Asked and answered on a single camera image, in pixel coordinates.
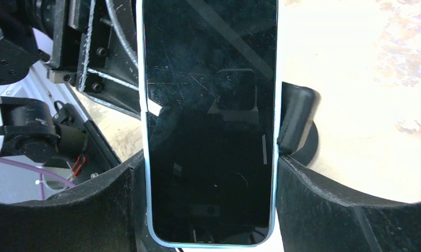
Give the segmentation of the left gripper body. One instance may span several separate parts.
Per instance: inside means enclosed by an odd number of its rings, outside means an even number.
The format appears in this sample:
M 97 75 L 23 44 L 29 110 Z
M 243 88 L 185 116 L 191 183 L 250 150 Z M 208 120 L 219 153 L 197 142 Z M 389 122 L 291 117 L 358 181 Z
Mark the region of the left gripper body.
M 52 1 L 50 79 L 140 116 L 134 1 Z

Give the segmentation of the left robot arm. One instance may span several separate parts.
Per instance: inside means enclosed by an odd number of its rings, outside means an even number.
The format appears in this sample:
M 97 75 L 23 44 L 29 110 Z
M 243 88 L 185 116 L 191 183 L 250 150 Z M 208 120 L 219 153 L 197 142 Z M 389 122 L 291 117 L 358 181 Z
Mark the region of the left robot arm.
M 34 64 L 46 76 L 32 87 L 46 94 L 75 87 L 92 101 L 140 116 L 133 1 L 0 1 L 0 86 L 18 84 Z M 38 184 L 66 187 L 118 165 L 118 158 L 73 102 L 0 94 L 0 163 L 23 155 L 36 163 L 64 160 L 62 177 L 35 168 Z

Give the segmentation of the black phone stand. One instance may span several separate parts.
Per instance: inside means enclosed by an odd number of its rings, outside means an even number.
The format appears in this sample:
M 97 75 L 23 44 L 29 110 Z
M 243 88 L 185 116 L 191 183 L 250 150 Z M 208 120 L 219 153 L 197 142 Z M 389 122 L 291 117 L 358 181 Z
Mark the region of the black phone stand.
M 314 115 L 320 94 L 309 87 L 282 83 L 281 122 L 277 144 L 288 155 L 307 166 L 318 149 L 319 135 Z

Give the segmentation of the light blue case phone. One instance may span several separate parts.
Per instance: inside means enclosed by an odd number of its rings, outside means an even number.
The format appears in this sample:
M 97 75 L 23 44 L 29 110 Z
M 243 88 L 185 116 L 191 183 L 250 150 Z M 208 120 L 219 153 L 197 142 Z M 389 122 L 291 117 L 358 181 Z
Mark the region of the light blue case phone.
M 278 1 L 136 1 L 150 235 L 255 247 L 276 217 Z

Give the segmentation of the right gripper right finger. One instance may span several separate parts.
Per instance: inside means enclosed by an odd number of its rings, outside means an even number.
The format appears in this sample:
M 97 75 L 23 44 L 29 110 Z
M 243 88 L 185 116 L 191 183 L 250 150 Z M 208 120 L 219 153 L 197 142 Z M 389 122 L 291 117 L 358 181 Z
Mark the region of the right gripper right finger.
M 421 202 L 365 194 L 287 156 L 277 213 L 285 251 L 421 251 Z

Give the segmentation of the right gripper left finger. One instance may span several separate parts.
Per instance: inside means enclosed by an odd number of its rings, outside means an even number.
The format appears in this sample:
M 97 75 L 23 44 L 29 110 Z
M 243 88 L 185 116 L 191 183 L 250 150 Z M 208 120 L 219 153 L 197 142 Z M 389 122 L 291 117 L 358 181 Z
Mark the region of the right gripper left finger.
M 146 251 L 139 152 L 44 201 L 0 204 L 0 251 Z

